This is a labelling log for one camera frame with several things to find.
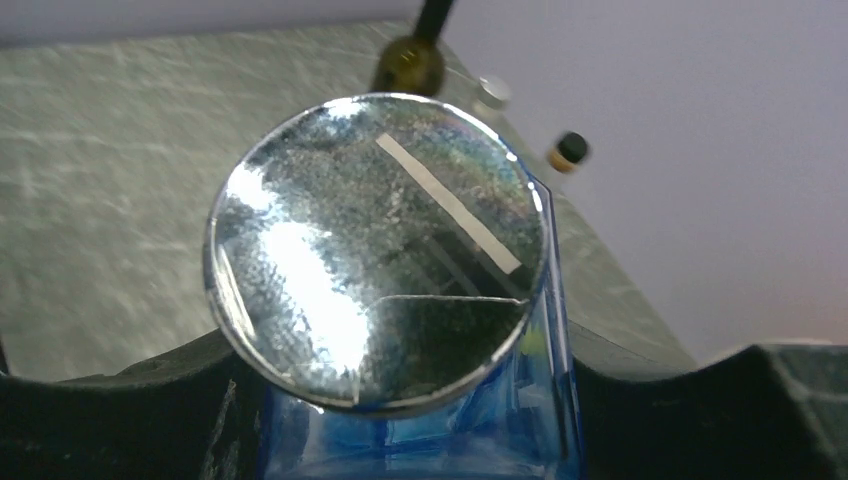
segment bottle with white cap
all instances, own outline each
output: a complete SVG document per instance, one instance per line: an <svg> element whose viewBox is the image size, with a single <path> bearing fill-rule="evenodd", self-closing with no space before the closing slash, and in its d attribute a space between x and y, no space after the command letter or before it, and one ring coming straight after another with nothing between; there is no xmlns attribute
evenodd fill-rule
<svg viewBox="0 0 848 480"><path fill-rule="evenodd" d="M486 75L477 80L471 114L487 124L495 122L506 110L512 92L509 85L494 75Z"/></svg>

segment bottle neck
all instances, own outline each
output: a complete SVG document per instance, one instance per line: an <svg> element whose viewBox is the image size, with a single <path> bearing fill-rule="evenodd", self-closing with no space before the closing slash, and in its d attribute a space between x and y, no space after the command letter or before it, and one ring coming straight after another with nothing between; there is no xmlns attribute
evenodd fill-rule
<svg viewBox="0 0 848 480"><path fill-rule="evenodd" d="M453 0L426 0L415 24L412 36L429 45L435 45L448 19Z"/></svg>

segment marble countertop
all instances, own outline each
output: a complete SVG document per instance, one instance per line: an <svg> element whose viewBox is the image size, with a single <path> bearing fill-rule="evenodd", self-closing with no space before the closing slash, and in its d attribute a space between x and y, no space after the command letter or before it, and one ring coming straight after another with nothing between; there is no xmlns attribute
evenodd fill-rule
<svg viewBox="0 0 848 480"><path fill-rule="evenodd" d="M367 88L408 31L380 22L0 51L0 335L13 374L115 373L215 328L201 282L208 209L265 132ZM441 99L474 80L445 49ZM494 125L556 182L505 122ZM694 367L571 204L556 216L572 346Z"/></svg>

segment blue glass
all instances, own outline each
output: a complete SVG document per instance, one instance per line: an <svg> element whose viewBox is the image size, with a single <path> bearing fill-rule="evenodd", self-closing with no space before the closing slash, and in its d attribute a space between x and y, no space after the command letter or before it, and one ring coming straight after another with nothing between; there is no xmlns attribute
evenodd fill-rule
<svg viewBox="0 0 848 480"><path fill-rule="evenodd" d="M551 250L514 351L467 395L411 418L324 411L269 387L260 479L582 478L553 208L536 183Z"/></svg>

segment small bottle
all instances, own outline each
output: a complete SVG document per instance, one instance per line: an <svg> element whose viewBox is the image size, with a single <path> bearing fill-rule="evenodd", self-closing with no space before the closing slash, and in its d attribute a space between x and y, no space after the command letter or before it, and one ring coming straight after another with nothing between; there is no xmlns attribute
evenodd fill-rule
<svg viewBox="0 0 848 480"><path fill-rule="evenodd" d="M445 78L445 58L437 45L453 0L427 0L412 35L389 43L380 55L372 92L404 92L432 97Z"/></svg>
<svg viewBox="0 0 848 480"><path fill-rule="evenodd" d="M576 132L565 132L548 152L548 163L560 173L572 173L589 156L589 144Z"/></svg>
<svg viewBox="0 0 848 480"><path fill-rule="evenodd" d="M474 102L471 113L487 124L491 124L503 115L512 92L509 85L493 75L480 77L477 80Z"/></svg>

